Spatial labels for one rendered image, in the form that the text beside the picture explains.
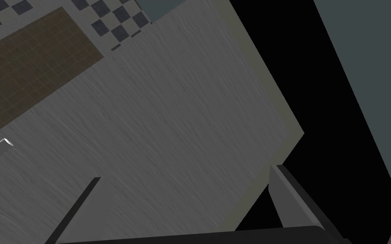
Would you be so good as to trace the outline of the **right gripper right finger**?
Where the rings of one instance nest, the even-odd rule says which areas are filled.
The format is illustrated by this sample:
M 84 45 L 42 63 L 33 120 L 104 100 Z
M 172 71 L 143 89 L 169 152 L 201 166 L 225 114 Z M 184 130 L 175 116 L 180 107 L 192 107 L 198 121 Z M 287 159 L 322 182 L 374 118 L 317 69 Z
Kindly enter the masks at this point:
M 349 241 L 284 165 L 270 167 L 268 191 L 283 227 L 318 226 L 329 241 Z

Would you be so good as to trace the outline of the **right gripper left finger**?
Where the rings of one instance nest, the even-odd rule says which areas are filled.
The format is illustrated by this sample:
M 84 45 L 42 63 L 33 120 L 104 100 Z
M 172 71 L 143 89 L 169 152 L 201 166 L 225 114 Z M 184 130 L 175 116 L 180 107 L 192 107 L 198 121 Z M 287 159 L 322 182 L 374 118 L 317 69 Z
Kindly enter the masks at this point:
M 91 194 L 93 189 L 96 187 L 101 177 L 94 177 L 89 182 L 87 187 L 84 189 L 82 194 L 77 198 L 75 203 L 69 209 L 67 214 L 64 216 L 62 221 L 57 225 L 55 230 L 51 233 L 49 238 L 46 240 L 44 244 L 57 244 L 59 238 L 62 237 L 63 232 L 69 228 L 70 225 L 74 225 L 76 221 L 76 214 L 80 211 L 82 205 L 87 200 L 88 196 Z

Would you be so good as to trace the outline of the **brown grid rug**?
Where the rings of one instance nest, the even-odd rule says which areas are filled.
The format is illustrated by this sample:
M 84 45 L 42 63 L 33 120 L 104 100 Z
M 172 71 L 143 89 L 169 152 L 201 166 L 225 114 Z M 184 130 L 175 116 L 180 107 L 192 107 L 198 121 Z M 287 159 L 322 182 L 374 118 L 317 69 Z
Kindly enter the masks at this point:
M 0 40 L 0 129 L 102 57 L 63 7 Z

